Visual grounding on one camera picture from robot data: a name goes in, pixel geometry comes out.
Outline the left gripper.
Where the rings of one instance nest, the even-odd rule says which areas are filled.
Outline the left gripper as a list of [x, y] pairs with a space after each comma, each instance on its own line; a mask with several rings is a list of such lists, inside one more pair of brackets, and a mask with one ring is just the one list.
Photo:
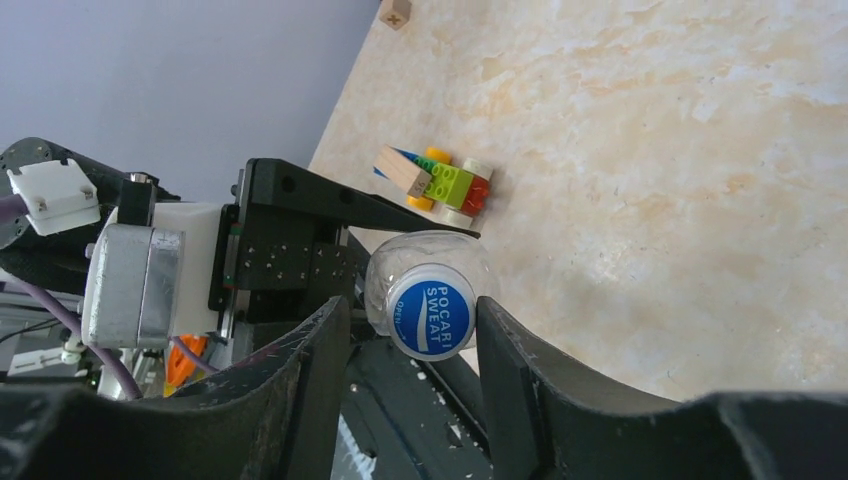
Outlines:
[[156, 206], [154, 227], [184, 235], [174, 335], [229, 335], [237, 320], [300, 322], [330, 297], [353, 299], [360, 263], [338, 243], [339, 227], [325, 220], [377, 231], [480, 237], [282, 159], [248, 160], [242, 186], [246, 203], [259, 205], [245, 216], [234, 204]]

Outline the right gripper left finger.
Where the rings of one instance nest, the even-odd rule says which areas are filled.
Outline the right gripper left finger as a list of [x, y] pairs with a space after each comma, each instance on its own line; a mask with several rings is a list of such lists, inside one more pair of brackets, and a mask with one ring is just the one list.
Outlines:
[[351, 309], [299, 327], [167, 398], [114, 401], [72, 386], [1, 391], [5, 479], [327, 479]]

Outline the clear plastic bottle blue label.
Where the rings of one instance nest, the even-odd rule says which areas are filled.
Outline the clear plastic bottle blue label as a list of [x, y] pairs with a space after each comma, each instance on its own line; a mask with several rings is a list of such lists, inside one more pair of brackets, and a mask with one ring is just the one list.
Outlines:
[[477, 301], [500, 294], [482, 243], [466, 234], [396, 236], [371, 255], [364, 284], [367, 319], [403, 353], [441, 361], [471, 348]]

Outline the blue Pocari Sweat cap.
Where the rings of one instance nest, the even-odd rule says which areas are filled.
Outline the blue Pocari Sweat cap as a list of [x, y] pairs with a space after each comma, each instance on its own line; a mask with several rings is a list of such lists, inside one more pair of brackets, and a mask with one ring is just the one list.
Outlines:
[[409, 357], [438, 362], [469, 346], [475, 330], [477, 296], [468, 279], [438, 263], [417, 265], [387, 294], [388, 329]]

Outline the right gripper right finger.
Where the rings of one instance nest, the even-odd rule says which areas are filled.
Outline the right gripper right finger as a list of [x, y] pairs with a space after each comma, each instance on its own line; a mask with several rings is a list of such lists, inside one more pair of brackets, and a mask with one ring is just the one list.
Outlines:
[[676, 402], [541, 340], [495, 300], [477, 347], [497, 479], [843, 479], [847, 397], [717, 392]]

